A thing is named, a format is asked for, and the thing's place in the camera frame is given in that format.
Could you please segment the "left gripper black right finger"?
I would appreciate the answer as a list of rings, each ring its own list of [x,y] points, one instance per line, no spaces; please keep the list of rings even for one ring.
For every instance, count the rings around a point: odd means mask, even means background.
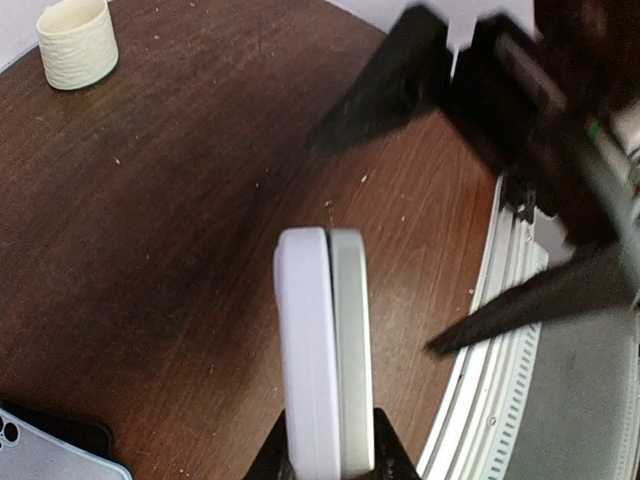
[[[375,480],[420,480],[414,464],[381,408],[374,409]]]

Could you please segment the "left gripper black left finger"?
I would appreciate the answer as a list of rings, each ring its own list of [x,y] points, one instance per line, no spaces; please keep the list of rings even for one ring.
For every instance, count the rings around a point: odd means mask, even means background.
[[[247,471],[247,480],[294,480],[288,457],[285,411],[282,411]]]

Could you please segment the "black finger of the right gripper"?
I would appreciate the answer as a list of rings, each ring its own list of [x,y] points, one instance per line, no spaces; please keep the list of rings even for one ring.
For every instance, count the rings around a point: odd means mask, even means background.
[[[403,127],[437,107],[450,79],[448,25],[425,4],[407,8],[305,148],[333,155]]]
[[[542,271],[459,319],[425,344],[446,356],[534,323],[556,323],[639,301],[639,257],[612,244],[591,256]]]

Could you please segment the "lavender phone case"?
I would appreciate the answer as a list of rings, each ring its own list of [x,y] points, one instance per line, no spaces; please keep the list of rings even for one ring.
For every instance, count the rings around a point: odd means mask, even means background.
[[[297,479],[337,479],[337,359],[325,230],[283,231],[273,266],[289,461]]]

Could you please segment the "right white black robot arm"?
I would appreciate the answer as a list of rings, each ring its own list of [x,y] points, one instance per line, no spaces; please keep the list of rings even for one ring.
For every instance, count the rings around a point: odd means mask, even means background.
[[[558,217],[577,251],[428,341],[445,356],[533,323],[639,308],[639,5],[538,1],[540,35],[507,14],[448,48],[447,22],[407,7],[309,134],[315,155],[382,137],[438,110],[530,220]]]

